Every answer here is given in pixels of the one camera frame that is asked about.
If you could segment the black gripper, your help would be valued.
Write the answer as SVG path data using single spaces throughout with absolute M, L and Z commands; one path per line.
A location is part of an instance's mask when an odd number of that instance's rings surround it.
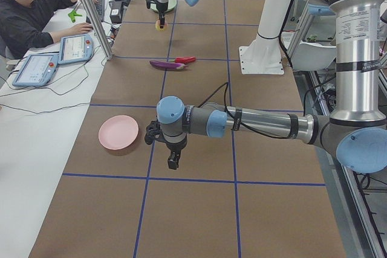
M 169 169 L 178 169 L 179 160 L 181 156 L 181 150 L 187 145 L 187 135 L 168 136 L 164 135 L 165 143 L 171 150 L 169 158 L 167 159 L 167 165 Z
M 168 2 L 157 2 L 156 9 L 159 12 L 159 26 L 165 26 L 164 13 L 168 10 Z

